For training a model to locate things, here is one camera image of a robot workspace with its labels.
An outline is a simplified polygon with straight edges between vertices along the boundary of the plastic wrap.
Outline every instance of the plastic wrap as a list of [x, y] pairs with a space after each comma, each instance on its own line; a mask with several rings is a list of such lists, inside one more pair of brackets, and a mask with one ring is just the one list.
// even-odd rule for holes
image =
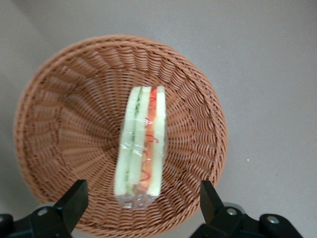
[[146, 209], [160, 194], [166, 157], [164, 87], [134, 87], [121, 128], [114, 195], [127, 209]]

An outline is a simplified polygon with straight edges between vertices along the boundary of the cling film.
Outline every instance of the cling film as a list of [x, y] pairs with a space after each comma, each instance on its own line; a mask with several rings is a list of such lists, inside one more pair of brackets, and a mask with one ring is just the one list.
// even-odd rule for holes
[[127, 209], [146, 209], [160, 194], [166, 157], [164, 87], [134, 87], [121, 128], [114, 195]]

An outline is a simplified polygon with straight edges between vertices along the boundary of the wicker basket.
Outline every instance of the wicker basket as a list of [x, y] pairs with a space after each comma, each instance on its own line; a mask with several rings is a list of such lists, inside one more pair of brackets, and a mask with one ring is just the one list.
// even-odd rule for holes
[[[168, 154], [161, 196], [144, 211], [113, 197], [120, 126], [133, 86], [166, 88]], [[148, 237], [183, 223], [199, 209], [202, 179], [217, 183], [227, 135], [206, 77], [171, 47], [112, 35], [74, 44], [47, 61], [17, 109], [18, 162], [34, 195], [55, 201], [87, 179], [89, 206], [77, 228], [101, 237]]]

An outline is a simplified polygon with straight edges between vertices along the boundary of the screw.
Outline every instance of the screw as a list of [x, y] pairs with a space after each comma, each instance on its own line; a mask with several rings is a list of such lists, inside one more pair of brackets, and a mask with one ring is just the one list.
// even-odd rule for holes
[[279, 223], [279, 220], [276, 217], [274, 217], [274, 216], [268, 216], [267, 220], [269, 222], [271, 222], [272, 224], [278, 224]]
[[47, 208], [43, 208], [42, 210], [40, 210], [40, 211], [38, 212], [38, 216], [42, 216], [42, 215], [44, 215], [44, 214], [47, 214], [47, 212], [48, 212]]
[[228, 209], [227, 209], [227, 213], [228, 213], [230, 216], [235, 216], [235, 215], [237, 215], [237, 211], [234, 210], [233, 208], [228, 208]]

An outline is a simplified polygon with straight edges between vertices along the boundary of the brown wicker basket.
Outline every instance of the brown wicker basket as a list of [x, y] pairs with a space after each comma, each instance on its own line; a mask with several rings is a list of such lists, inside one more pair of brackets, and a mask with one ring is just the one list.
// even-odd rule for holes
[[[113, 197], [119, 134], [133, 86], [166, 88], [168, 153], [160, 197], [148, 210], [122, 209]], [[202, 179], [217, 183], [227, 135], [206, 77], [171, 47], [112, 35], [74, 44], [47, 61], [17, 109], [18, 162], [34, 195], [56, 201], [87, 179], [89, 206], [77, 228], [101, 237], [148, 237], [199, 209]]]

